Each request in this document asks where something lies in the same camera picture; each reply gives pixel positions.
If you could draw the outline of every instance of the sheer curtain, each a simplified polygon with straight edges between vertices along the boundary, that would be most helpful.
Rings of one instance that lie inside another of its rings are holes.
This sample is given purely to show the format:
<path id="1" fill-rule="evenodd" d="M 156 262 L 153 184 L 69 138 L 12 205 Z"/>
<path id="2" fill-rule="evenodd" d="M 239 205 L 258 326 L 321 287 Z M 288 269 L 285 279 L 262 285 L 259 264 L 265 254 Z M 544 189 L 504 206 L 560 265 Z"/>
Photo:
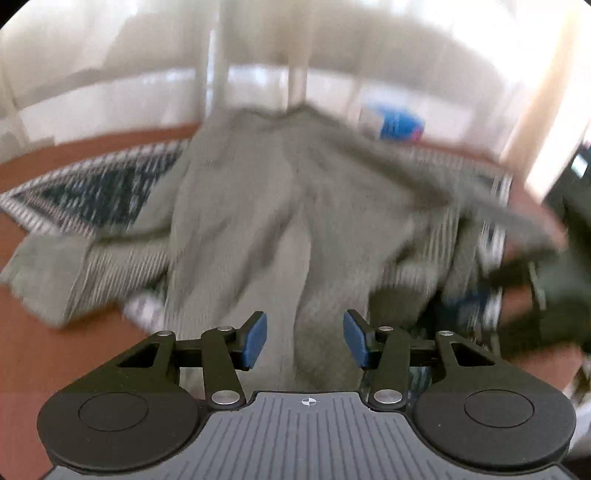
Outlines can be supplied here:
<path id="1" fill-rule="evenodd" d="M 427 138 L 498 154 L 551 56 L 556 3 L 30 0 L 0 31 L 2 150 L 306 100 L 352 124 L 366 103 L 406 108 Z"/>

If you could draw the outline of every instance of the dark patterned mat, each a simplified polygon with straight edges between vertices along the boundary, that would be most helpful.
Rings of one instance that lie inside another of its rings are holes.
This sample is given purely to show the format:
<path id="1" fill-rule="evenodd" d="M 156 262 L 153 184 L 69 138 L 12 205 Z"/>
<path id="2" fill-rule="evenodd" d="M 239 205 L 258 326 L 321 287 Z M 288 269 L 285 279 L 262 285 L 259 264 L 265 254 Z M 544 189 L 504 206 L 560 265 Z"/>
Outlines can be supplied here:
<path id="1" fill-rule="evenodd" d="M 142 145 L 74 163 L 0 195 L 0 209 L 29 232 L 91 235 L 128 226 L 188 142 Z"/>

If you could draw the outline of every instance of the brown table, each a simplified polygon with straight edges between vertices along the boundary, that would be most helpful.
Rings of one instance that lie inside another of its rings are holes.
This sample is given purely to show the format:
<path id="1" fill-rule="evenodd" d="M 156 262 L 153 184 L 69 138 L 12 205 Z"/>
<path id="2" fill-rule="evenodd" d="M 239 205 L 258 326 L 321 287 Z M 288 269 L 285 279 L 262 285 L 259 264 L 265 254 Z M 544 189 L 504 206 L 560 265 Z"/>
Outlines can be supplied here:
<path id="1" fill-rule="evenodd" d="M 0 165 L 0 192 L 83 158 L 133 145 L 186 138 L 196 129 L 197 124 L 192 124 L 45 148 Z M 472 156 L 476 161 L 486 161 L 480 155 Z M 516 210 L 545 222 L 558 243 L 565 241 L 553 216 L 536 205 L 520 185 L 513 186 L 509 203 Z M 0 232 L 0 268 L 3 268 L 25 232 L 6 214 L 0 214 Z M 506 256 L 514 255 L 515 250 L 514 244 L 508 241 Z M 529 304 L 527 290 L 507 293 L 502 321 L 528 309 Z M 0 317 L 0 473 L 7 480 L 37 480 L 51 468 L 35 425 L 45 400 L 139 342 L 145 334 L 116 310 L 96 313 L 64 330 L 51 330 L 27 313 L 5 287 L 0 287 L 0 312 L 3 312 Z M 571 346 L 516 360 L 526 371 L 561 389 L 573 378 L 580 362 L 579 349 Z"/>

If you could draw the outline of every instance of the gray gripper base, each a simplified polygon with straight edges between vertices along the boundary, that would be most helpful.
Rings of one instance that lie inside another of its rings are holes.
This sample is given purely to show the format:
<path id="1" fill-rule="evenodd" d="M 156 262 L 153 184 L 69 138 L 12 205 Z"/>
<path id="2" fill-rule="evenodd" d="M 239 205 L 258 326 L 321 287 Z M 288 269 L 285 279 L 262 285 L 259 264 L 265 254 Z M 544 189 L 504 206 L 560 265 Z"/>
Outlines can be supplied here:
<path id="1" fill-rule="evenodd" d="M 312 397 L 316 402 L 307 401 Z M 354 392 L 259 393 L 213 414 L 178 455 L 146 470 L 89 476 L 57 467 L 47 480 L 493 480 L 437 456 L 398 413 L 368 409 Z M 571 480 L 558 466 L 511 478 Z"/>

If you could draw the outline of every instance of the silver screw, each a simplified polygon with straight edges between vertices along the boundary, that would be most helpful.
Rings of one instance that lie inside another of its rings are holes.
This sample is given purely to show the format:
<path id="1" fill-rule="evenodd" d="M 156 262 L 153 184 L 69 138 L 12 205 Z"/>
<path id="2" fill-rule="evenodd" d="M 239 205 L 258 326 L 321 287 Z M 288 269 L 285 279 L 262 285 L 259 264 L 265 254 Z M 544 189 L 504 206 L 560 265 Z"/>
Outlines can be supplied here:
<path id="1" fill-rule="evenodd" d="M 240 395 L 234 390 L 220 390 L 212 395 L 212 401 L 218 405 L 232 405 L 240 400 Z"/>
<path id="2" fill-rule="evenodd" d="M 390 390 L 389 388 L 386 388 L 374 393 L 374 399 L 385 404 L 398 403 L 402 400 L 402 394 L 398 390 Z"/>

